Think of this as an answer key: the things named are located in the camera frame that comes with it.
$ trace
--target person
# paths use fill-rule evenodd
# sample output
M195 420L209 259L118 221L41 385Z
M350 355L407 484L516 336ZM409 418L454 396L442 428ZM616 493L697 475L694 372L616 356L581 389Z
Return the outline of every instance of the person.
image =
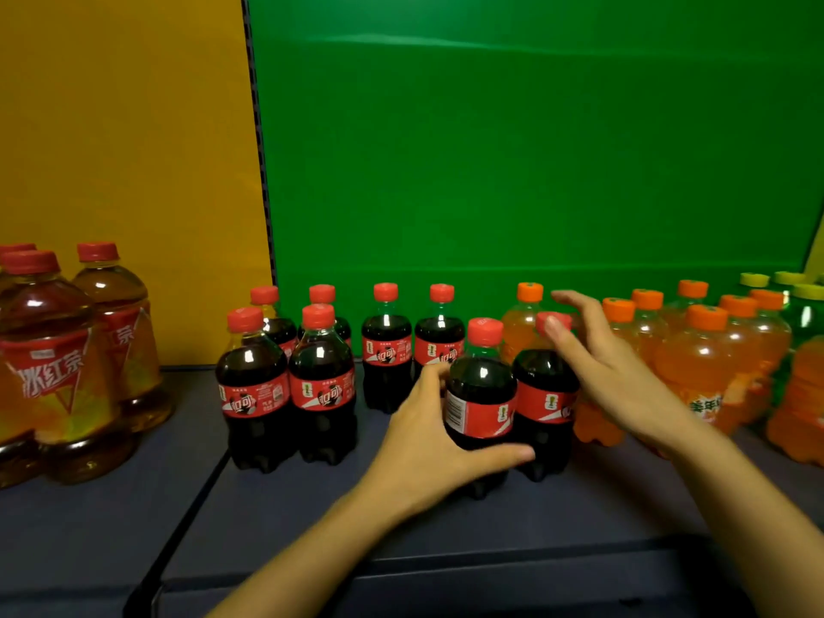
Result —
M726 436L690 412L610 331L601 304L574 291L581 340L550 317L546 332L582 386L618 425L672 461L715 540L732 556L762 618L824 615L824 536ZM360 482L254 573L209 618L308 618L403 520L456 488L531 460L530 446L463 451L447 435L440 388L449 365L427 366L395 413Z

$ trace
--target hand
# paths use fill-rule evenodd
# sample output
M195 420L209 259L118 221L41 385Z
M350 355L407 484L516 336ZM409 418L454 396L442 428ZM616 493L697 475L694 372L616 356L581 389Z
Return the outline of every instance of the hand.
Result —
M575 291L553 291L552 298L580 312L583 342L552 316L547 318L546 333L586 393L613 422L666 447L685 419L695 420L630 345L612 333L598 300Z
M354 492L400 520L431 508L456 488L535 458L531 446L500 444L464 451L447 434L441 381L448 363L424 367L389 421L377 455Z

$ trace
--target person's left hand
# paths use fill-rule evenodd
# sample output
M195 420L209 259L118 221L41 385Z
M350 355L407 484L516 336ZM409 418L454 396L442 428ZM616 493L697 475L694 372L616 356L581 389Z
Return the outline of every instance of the person's left hand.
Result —
M533 460L531 446L500 444L464 451L447 434L441 380L449 363L424 367L418 382L389 421L372 465L354 492L398 521L431 508L473 479Z

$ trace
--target dark cola liquid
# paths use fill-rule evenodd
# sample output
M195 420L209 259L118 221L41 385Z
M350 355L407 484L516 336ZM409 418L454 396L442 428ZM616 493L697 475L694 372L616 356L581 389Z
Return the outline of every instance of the dark cola liquid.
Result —
M433 316L428 319L421 319L415 326L415 342L461 342L467 336L467 329L463 321L455 316L447 316L443 321ZM412 382L417 382L420 372L424 370L424 365L414 360L413 368L415 373ZM455 362L454 359L442 360L442 362Z
M412 324L405 316L377 315L364 321L361 334L367 340L401 340L412 334ZM364 361L364 398L367 407L392 413L406 401L412 390L409 360L391 366L376 367Z
M301 340L303 338L305 330L303 325L299 325L297 328L297 339ZM339 316L335 319L335 333L340 336L340 339L346 342L352 338L352 328L349 326L349 322L343 316Z
M286 354L262 334L244 337L240 348L221 355L215 368L218 383L232 387L263 384L287 369ZM229 452L241 470L270 473L297 450L297 411L291 401L259 418L223 415L229 427Z
M292 319L266 319L264 332L278 346L297 337L297 328Z
M301 380L326 380L353 370L352 349L335 334L313 332L295 347L289 373ZM307 462L324 461L336 466L357 444L355 396L334 409L310 411L297 408L300 451Z
M512 363L512 373L520 382L546 392L577 393L578 377L571 366L551 349L525 349ZM523 442L535 450L535 459L518 470L532 481L560 473L570 461L573 421L545 424L515 413L510 432L512 442Z
M447 389L464 401L485 405L504 404L515 398L518 382L512 376L512 369L497 358L464 356L452 364ZM449 424L444 425L455 444L466 451L509 441L508 434L493 438L474 438L457 432ZM481 499L489 490L502 484L506 478L506 470L493 473L476 479L460 490L474 499Z

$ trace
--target green wall panel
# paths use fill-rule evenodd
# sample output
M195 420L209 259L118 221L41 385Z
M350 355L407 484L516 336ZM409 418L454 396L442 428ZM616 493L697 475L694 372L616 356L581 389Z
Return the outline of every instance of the green wall panel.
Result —
M316 282L359 325L381 281L468 318L803 265L824 0L249 1L295 316Z

